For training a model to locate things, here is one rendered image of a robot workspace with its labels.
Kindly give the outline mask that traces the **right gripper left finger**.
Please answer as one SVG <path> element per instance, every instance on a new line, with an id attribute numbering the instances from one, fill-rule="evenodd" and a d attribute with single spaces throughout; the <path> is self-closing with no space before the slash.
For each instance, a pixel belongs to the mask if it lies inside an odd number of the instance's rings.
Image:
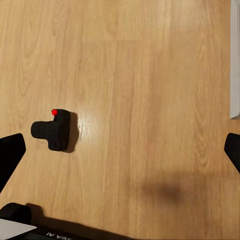
<path id="1" fill-rule="evenodd" d="M 24 135 L 0 138 L 0 193 L 26 152 Z"/>

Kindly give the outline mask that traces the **digital camera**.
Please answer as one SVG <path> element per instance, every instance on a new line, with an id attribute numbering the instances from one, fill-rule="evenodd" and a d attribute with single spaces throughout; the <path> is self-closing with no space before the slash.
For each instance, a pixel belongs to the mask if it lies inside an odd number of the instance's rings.
<path id="1" fill-rule="evenodd" d="M 35 121 L 30 133 L 35 139 L 46 139 L 51 151 L 66 151 L 70 138 L 71 112 L 65 109 L 53 109 L 51 121 Z"/>

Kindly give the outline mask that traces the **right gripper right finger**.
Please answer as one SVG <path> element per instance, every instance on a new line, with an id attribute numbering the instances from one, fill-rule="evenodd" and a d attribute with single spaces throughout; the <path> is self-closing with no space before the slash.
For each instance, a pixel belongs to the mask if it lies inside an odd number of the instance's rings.
<path id="1" fill-rule="evenodd" d="M 240 173 L 240 135 L 235 133 L 229 133 L 225 145 L 224 151 L 235 165 Z"/>

